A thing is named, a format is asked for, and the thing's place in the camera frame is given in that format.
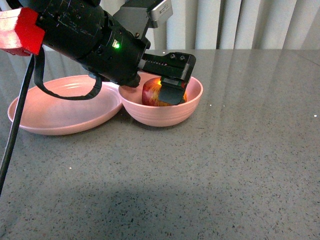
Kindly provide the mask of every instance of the gray countertop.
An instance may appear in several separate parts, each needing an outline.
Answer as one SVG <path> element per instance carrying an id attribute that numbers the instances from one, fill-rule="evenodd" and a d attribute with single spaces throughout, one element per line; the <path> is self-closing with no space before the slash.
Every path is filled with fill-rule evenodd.
<path id="1" fill-rule="evenodd" d="M 21 129 L 0 238 L 320 239 L 320 51 L 188 52 L 204 92 L 176 126 L 122 109 L 72 135 Z M 28 59 L 0 59 L 3 152 Z M 46 80 L 83 73 L 47 52 Z"/>

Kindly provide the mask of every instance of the apple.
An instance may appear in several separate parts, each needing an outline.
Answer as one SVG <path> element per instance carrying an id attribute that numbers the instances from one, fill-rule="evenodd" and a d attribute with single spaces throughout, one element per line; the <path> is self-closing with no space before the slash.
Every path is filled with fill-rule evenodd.
<path id="1" fill-rule="evenodd" d="M 160 101 L 159 93 L 161 89 L 160 77 L 152 78 L 146 81 L 142 88 L 142 104 L 154 107 L 166 107 L 171 106 L 170 103 Z M 187 93 L 184 93 L 182 103 L 187 101 Z"/>

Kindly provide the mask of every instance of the pink shallow dish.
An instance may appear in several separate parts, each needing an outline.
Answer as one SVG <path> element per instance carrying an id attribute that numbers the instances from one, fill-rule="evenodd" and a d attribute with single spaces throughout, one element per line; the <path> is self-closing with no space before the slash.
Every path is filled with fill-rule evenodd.
<path id="1" fill-rule="evenodd" d="M 95 80 L 79 75 L 48 81 L 44 85 L 61 96 L 81 96 L 90 92 Z M 72 101 L 52 97 L 33 87 L 26 97 L 20 128 L 42 135 L 67 135 L 92 129 L 111 119 L 123 106 L 118 89 L 116 84 L 104 82 L 93 99 Z M 8 108 L 11 121 L 17 102 L 18 98 Z"/>

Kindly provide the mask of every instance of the white curtain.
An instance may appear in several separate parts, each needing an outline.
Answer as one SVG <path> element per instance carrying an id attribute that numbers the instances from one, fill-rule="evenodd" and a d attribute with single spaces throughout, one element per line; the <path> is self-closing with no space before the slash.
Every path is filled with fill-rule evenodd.
<path id="1" fill-rule="evenodd" d="M 171 2 L 173 16 L 147 32 L 151 49 L 320 49 L 320 0 Z M 124 3 L 101 0 L 112 15 Z"/>

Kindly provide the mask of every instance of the red mount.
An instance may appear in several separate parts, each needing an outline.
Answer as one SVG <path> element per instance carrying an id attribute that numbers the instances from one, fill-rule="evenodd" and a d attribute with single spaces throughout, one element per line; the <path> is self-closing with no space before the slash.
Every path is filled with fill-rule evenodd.
<path id="1" fill-rule="evenodd" d="M 12 55 L 38 55 L 45 31 L 36 26 L 37 18 L 28 7 L 0 11 L 0 49 Z"/>

